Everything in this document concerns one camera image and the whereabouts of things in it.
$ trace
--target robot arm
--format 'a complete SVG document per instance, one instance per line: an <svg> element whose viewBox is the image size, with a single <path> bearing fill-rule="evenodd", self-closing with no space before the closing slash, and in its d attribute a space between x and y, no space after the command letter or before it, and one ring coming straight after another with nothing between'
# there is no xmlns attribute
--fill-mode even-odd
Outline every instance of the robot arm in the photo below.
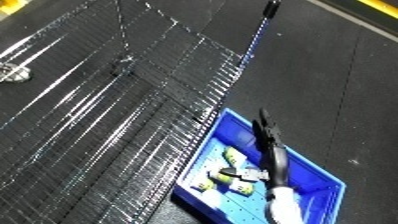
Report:
<svg viewBox="0 0 398 224"><path fill-rule="evenodd" d="M294 198L294 190L288 186L289 160L280 139L280 131L269 113L260 111L260 122L253 121L257 147L263 154L262 165L269 175L266 181L267 201L265 216L273 224L303 224L301 211Z"/></svg>

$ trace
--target yellow stripe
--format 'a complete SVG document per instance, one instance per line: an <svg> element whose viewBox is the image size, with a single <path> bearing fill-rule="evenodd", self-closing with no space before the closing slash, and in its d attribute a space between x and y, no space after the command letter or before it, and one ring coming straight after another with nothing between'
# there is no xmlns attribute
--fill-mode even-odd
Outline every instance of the yellow stripe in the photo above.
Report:
<svg viewBox="0 0 398 224"><path fill-rule="evenodd" d="M10 15L26 5L25 0L0 0L0 11Z"/></svg>
<svg viewBox="0 0 398 224"><path fill-rule="evenodd" d="M398 8L392 5L384 3L383 1L380 0L358 0L358 1L398 19Z"/></svg>

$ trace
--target blue tray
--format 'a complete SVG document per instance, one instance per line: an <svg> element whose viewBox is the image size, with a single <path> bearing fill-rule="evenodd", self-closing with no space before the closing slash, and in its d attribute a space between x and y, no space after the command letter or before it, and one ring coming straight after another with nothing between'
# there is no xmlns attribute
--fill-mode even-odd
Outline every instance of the blue tray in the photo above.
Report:
<svg viewBox="0 0 398 224"><path fill-rule="evenodd" d="M232 146L247 156L244 166L258 166L261 154L255 147L251 123L225 109L177 180L174 193L196 207L215 223L268 223L264 217L266 188L255 183L255 192L244 196L218 184L216 189L200 192L192 188L193 180L206 172L207 166L223 160L225 147ZM333 224L339 211L346 185L327 171L287 148L290 160L290 186L296 187L296 198L307 224Z"/></svg>

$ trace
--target metal cart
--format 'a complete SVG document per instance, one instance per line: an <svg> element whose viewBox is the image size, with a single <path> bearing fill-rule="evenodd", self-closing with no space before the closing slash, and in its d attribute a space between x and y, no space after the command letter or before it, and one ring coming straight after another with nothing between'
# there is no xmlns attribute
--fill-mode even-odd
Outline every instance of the metal cart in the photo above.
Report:
<svg viewBox="0 0 398 224"><path fill-rule="evenodd" d="M0 223L145 222L241 58L135 0L89 0L16 43L0 62L34 79L0 87Z"/></svg>

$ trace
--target gray floor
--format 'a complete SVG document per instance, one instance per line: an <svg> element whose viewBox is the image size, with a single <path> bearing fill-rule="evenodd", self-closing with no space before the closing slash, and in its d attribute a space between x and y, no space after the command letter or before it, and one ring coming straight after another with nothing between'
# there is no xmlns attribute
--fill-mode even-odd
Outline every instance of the gray floor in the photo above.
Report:
<svg viewBox="0 0 398 224"><path fill-rule="evenodd" d="M32 2L0 23L0 51L78 2ZM264 5L262 0L149 2L239 53ZM338 223L396 223L396 58L397 43L305 0L286 1L226 106L248 119L266 107L287 145L347 183ZM151 223L208 223L181 204L167 197Z"/></svg>

